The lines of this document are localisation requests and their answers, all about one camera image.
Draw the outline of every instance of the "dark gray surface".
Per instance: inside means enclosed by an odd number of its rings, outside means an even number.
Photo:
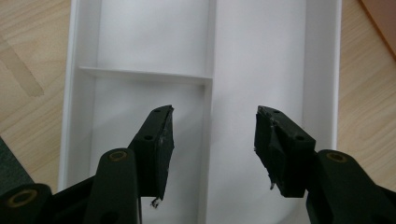
[[[20,185],[33,183],[33,179],[0,137],[0,195]]]

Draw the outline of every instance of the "white box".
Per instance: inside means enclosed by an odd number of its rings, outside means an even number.
[[[173,105],[175,150],[145,223],[306,223],[253,151],[258,105],[335,148],[341,0],[72,2],[59,188]]]

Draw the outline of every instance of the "light wood tabletop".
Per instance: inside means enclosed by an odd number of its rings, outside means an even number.
[[[57,189],[69,0],[0,1],[0,135]],[[396,190],[396,60],[359,0],[344,0],[338,150]]]

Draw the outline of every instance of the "wood grain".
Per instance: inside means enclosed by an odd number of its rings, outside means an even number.
[[[68,0],[0,1],[0,56],[15,52],[31,74],[23,83],[0,61],[0,135],[34,181],[53,191],[69,15]],[[343,2],[341,54],[338,149],[396,190],[396,62],[358,0]],[[43,94],[23,87],[33,82]]]

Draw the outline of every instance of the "circular ring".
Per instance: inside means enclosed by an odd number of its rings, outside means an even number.
[[[122,160],[124,160],[126,158],[127,155],[128,154],[126,152],[124,152],[124,151],[115,151],[115,152],[111,153],[108,156],[108,158],[111,161],[122,161]]]
[[[326,154],[327,158],[336,162],[347,162],[347,157],[341,153],[329,152]]]
[[[24,206],[34,200],[37,194],[36,189],[23,189],[7,200],[7,206],[11,208]]]

